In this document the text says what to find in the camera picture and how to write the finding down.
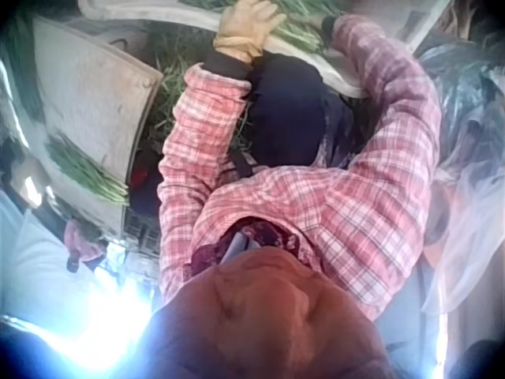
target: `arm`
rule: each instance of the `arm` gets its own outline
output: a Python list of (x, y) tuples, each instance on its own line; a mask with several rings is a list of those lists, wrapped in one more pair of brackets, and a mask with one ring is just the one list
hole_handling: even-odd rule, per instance
[(440, 106), (420, 65), (366, 19), (339, 18), (333, 47), (352, 59), (381, 116), (363, 152), (327, 191), (324, 268), (375, 318), (423, 249)]
[(193, 254), (193, 226), (226, 160), (245, 106), (243, 98), (251, 87), (244, 79), (254, 54), (261, 52), (270, 31), (286, 18), (275, 15), (276, 10), (270, 2), (239, 0), (221, 18), (215, 51), (185, 75), (188, 87), (174, 108), (174, 130), (165, 141), (165, 157), (159, 164), (163, 175), (158, 188), (162, 202), (160, 289), (165, 299), (189, 278), (185, 266)]
[(219, 165), (248, 93), (247, 81), (221, 77), (199, 66), (185, 76), (188, 88), (174, 108), (174, 130), (163, 146), (158, 188), (161, 241), (161, 290), (169, 295), (184, 282), (191, 259), (193, 225), (215, 188)]

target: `black strap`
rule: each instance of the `black strap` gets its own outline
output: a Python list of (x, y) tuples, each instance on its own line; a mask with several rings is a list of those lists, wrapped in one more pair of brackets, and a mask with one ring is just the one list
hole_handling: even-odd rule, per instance
[(228, 156), (234, 163), (238, 176), (240, 176), (240, 178), (251, 178), (254, 175), (254, 171), (251, 165), (240, 150), (230, 150), (228, 152)]

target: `work glove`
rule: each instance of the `work glove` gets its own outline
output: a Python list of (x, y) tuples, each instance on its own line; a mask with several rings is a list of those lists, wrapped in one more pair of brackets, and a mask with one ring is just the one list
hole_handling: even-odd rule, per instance
[(285, 14), (275, 14), (277, 9), (269, 1), (238, 0), (221, 16), (214, 48), (250, 64), (263, 54), (270, 32), (286, 19)]

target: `red cloth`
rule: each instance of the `red cloth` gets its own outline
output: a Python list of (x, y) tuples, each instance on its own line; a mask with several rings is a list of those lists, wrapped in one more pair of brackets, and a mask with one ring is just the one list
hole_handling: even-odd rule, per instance
[(333, 46), (352, 57), (383, 112), (348, 171), (276, 167), (218, 186), (250, 84), (200, 66), (188, 70), (159, 165), (165, 299), (189, 278), (198, 248), (217, 244), (248, 217), (295, 235), (298, 259), (348, 291), (371, 320), (410, 275), (439, 155), (435, 87), (411, 54), (362, 17), (339, 18)]
[(88, 262), (105, 254), (105, 249), (95, 243), (90, 243), (84, 239), (79, 227), (74, 220), (66, 223), (63, 242), (69, 253), (76, 254), (79, 261)]

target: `clear plastic sheet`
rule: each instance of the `clear plastic sheet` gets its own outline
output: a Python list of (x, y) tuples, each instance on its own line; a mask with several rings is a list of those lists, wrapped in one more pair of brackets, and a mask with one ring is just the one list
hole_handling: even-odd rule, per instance
[(473, 290), (505, 239), (505, 63), (442, 36), (430, 36), (424, 48), (419, 59), (440, 94), (443, 125), (425, 234), (438, 262), (423, 310), (447, 313)]

